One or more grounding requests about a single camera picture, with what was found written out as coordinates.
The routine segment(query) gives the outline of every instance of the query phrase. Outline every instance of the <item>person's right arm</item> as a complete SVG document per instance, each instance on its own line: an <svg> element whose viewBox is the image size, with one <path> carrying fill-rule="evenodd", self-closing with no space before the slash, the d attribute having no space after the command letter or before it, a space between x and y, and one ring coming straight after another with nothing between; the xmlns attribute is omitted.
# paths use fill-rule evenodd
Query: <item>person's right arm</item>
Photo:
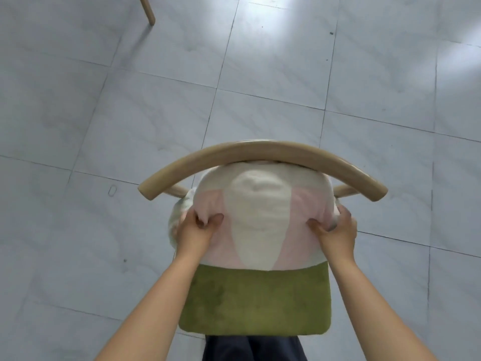
<svg viewBox="0 0 481 361"><path fill-rule="evenodd" d="M436 361L357 266L357 222L344 206L339 211L337 227L330 232L313 219L307 224L319 238L364 356L368 361Z"/></svg>

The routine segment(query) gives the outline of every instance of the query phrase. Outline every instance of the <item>chair backrest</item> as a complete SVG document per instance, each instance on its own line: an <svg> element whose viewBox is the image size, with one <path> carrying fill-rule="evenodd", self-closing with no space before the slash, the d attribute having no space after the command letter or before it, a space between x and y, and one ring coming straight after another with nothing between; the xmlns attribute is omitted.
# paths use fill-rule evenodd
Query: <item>chair backrest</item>
<svg viewBox="0 0 481 361"><path fill-rule="evenodd" d="M298 164L345 183L334 187L334 196L362 194L371 201L381 200L388 188L353 164L328 151L306 144L277 140L244 140L210 146L165 166L139 185L148 200L161 193L184 197L188 189L177 185L183 179L222 164L242 161L279 161Z"/></svg>

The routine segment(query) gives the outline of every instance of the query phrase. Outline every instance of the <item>pink and white pillow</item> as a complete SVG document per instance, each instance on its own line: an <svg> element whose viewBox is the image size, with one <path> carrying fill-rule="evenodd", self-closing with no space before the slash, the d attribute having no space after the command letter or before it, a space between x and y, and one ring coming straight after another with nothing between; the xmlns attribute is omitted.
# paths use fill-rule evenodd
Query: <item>pink and white pillow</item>
<svg viewBox="0 0 481 361"><path fill-rule="evenodd" d="M173 228L193 205L201 221L217 213L224 221L214 234L204 265L288 270L326 261L306 221L335 226L339 211L329 177L305 167L276 162L239 162L215 167L172 211Z"/></svg>

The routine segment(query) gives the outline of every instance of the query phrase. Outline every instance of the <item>green seat cushion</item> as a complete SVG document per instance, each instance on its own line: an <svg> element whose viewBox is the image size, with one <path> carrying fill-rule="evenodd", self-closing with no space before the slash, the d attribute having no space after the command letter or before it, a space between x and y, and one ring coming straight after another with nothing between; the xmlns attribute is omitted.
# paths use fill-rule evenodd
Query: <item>green seat cushion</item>
<svg viewBox="0 0 481 361"><path fill-rule="evenodd" d="M208 335L323 334L330 302L327 262L285 271L200 265L179 326Z"/></svg>

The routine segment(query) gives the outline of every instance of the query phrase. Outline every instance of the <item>pants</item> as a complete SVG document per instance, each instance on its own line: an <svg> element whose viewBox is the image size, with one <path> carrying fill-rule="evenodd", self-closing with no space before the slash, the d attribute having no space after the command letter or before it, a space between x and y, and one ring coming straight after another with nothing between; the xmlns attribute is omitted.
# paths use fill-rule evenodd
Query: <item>pants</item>
<svg viewBox="0 0 481 361"><path fill-rule="evenodd" d="M298 337L205 337L202 361L307 361Z"/></svg>

